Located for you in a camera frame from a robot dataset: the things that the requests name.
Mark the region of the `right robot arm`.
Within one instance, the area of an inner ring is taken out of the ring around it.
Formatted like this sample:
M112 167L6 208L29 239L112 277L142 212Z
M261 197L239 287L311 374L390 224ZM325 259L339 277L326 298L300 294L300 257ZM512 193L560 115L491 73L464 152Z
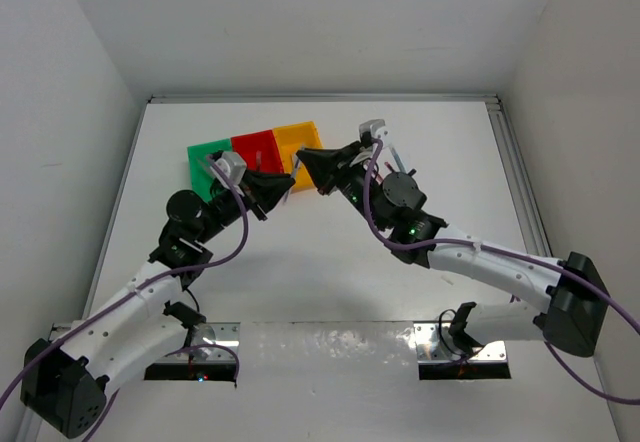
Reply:
M603 326L606 288L594 263L573 252L565 260L489 248L423 210L426 196L411 173L367 175L371 154L354 142L336 150L297 153L322 195L340 192L374 226L389 231L392 254L406 264L451 272L514 296L505 305L466 302L455 309L442 340L470 357L493 341L542 340L577 357L591 357Z

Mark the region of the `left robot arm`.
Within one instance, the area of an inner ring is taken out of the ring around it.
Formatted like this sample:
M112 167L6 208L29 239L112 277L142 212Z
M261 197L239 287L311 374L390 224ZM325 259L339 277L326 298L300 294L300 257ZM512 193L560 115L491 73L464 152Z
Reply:
M174 193L158 246L127 285L64 335L29 347L21 401L63 436L85 434L108 397L204 326L183 293L212 258L205 243L249 213L265 219L293 184L286 173L247 170L236 191L214 181L210 201L192 190Z

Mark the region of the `red plastic bin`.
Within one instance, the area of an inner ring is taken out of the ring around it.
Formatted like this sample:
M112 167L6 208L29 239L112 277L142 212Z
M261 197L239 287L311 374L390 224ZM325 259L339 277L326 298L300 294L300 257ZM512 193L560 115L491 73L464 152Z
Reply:
M282 173L283 166L272 130L243 134L231 138L232 148L246 162L247 168L264 173Z

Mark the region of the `yellow plastic bin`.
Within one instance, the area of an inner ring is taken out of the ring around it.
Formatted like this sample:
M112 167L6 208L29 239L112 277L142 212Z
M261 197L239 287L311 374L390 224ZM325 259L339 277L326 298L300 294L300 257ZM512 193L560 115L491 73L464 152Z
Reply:
M301 148L322 149L316 125L313 121L276 127L272 130L285 173L293 174L294 159ZM313 189L307 169L300 165L295 175L293 192Z

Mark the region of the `green plastic bin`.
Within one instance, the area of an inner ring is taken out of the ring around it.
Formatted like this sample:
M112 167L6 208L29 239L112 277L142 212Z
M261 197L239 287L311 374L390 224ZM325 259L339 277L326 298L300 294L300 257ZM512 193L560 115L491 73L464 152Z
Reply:
M206 156L219 151L231 151L230 139L221 139L187 148L189 173L192 190L204 201L212 200L211 188L214 182L213 172L208 169Z

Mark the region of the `blue capped pen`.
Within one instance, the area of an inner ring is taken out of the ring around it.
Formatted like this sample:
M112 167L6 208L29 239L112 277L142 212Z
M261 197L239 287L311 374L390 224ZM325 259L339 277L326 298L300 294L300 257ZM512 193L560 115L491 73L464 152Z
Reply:
M392 155L392 158L394 159L394 162L398 168L398 171L401 173L406 173L407 169L405 167L405 164L399 154L399 152L397 151L397 149L394 146L390 147L390 153Z

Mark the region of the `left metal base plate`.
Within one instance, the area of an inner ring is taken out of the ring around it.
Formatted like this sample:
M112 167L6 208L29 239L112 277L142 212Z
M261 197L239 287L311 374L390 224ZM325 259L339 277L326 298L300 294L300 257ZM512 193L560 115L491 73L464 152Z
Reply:
M230 351L238 354L240 345L240 323L205 323L191 330L187 339L190 350L167 355L159 364L186 363L189 358L196 362L233 362Z

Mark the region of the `metal base plate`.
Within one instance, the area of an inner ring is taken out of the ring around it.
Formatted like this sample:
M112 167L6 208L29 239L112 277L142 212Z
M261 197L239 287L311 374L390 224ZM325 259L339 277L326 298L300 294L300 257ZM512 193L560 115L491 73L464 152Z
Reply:
M230 351L238 354L240 345L240 323L205 323L191 330L187 339L190 350L167 355L159 364L186 363L189 358L196 362L233 362Z
M507 351L502 341L492 342L484 348L474 347L472 356L464 355L461 349L453 347L451 342L443 342L449 322L414 322L414 345L417 361L420 365L444 365L456 362L470 364L507 363Z

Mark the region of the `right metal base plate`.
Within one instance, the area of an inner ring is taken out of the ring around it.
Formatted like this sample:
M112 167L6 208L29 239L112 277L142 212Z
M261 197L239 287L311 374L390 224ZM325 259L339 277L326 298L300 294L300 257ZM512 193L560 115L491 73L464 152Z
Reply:
M470 364L507 363L507 351L502 341L492 342L484 348L474 347L472 356L464 355L461 349L453 347L451 342L443 342L449 322L414 322L414 345L417 361L420 365L444 365L456 362Z

